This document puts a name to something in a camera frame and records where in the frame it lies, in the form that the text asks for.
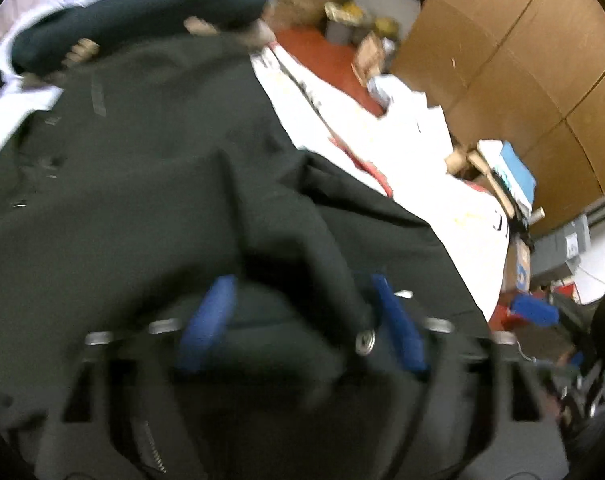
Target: brown cabinet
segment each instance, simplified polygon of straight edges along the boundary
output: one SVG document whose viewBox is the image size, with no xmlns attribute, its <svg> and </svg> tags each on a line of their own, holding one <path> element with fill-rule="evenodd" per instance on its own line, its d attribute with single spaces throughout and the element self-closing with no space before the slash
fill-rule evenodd
<svg viewBox="0 0 605 480">
<path fill-rule="evenodd" d="M 547 231 L 605 192 L 605 11 L 598 0 L 427 0 L 392 72 L 461 143 L 509 140 Z"/>
</svg>

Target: floor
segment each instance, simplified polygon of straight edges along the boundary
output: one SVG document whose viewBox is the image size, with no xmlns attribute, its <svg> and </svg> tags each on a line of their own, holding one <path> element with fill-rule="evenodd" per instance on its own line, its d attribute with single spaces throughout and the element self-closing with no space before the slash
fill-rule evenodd
<svg viewBox="0 0 605 480">
<path fill-rule="evenodd" d="M 383 114 L 383 108 L 371 98 L 367 88 L 358 82 L 351 68 L 356 54 L 355 47 L 331 44 L 313 27 L 279 30 L 276 37 L 289 54 L 316 76 L 345 92 L 375 116 Z"/>
</svg>

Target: white cloth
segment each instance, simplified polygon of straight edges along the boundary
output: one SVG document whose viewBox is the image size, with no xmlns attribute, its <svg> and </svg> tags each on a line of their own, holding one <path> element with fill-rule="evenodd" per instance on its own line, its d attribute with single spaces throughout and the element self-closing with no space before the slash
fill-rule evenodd
<svg viewBox="0 0 605 480">
<path fill-rule="evenodd" d="M 445 159 L 454 147 L 443 109 L 439 106 L 428 108 L 423 92 L 414 92 L 391 74 L 372 77 L 367 82 L 367 89 L 387 109 L 385 128 L 401 130 L 409 123 L 416 123 L 417 128 L 408 131 L 412 135 L 408 139 L 412 149 L 422 150 L 427 160 L 438 165 L 438 171 L 446 172 Z"/>
<path fill-rule="evenodd" d="M 426 120 L 419 128 L 417 117 L 427 109 L 424 94 L 409 91 L 407 99 L 396 97 L 388 113 L 377 119 L 300 65 L 282 47 L 275 46 L 274 50 L 292 75 L 305 83 L 327 124 L 358 156 L 385 174 L 393 199 L 431 225 L 489 320 L 502 284 L 509 241 L 507 218 L 492 195 L 446 174 L 438 150 L 421 143 L 442 134 L 441 124 L 436 121 Z M 298 149 L 325 156 L 360 182 L 384 193 L 369 174 L 358 170 L 329 140 L 327 128 L 295 83 L 280 70 L 273 52 L 266 48 L 261 56 L 252 58 L 252 64 L 282 126 Z M 432 126 L 439 131 L 430 130 Z"/>
<path fill-rule="evenodd" d="M 0 42 L 0 71 L 5 82 L 0 89 L 0 150 L 30 113 L 36 110 L 50 110 L 62 94 L 62 90 L 55 86 L 22 90 L 22 77 L 15 73 L 11 65 L 11 47 L 15 37 L 22 30 L 57 10 L 87 6 L 96 1 L 99 0 L 45 0 L 23 14 Z"/>
</svg>

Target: blue object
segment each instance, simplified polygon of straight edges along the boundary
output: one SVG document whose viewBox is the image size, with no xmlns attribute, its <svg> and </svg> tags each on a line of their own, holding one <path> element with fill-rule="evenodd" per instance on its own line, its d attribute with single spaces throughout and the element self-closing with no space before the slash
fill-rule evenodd
<svg viewBox="0 0 605 480">
<path fill-rule="evenodd" d="M 574 365 L 576 368 L 580 368 L 583 361 L 585 360 L 585 356 L 582 352 L 577 352 L 574 356 L 569 360 L 570 365 Z"/>
<path fill-rule="evenodd" d="M 509 309 L 513 314 L 518 314 L 541 327 L 558 324 L 561 318 L 556 307 L 530 294 L 519 294 L 516 296 L 509 305 Z"/>
<path fill-rule="evenodd" d="M 381 274 L 373 274 L 372 281 L 381 300 L 384 321 L 391 334 L 394 350 L 405 370 L 425 372 L 429 369 L 425 359 L 425 344 L 414 322 L 391 286 Z"/>
<path fill-rule="evenodd" d="M 197 372 L 202 358 L 218 339 L 238 301 L 236 276 L 221 276 L 209 289 L 198 311 L 189 320 L 178 346 L 176 367 Z"/>
<path fill-rule="evenodd" d="M 536 179 L 529 173 L 526 165 L 524 165 L 514 152 L 509 142 L 503 142 L 500 156 L 505 161 L 505 164 L 511 171 L 511 174 L 516 179 L 516 183 L 523 190 L 523 194 L 530 204 L 534 203 L 534 189 L 536 187 Z"/>
</svg>

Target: metal snap button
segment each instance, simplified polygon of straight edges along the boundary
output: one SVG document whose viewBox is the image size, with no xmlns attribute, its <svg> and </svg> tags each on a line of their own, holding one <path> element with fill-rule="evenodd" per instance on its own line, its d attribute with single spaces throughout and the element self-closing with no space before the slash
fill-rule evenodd
<svg viewBox="0 0 605 480">
<path fill-rule="evenodd" d="M 358 355 L 368 355 L 374 349 L 376 342 L 376 333 L 373 330 L 365 330 L 356 335 L 356 353 Z"/>
</svg>

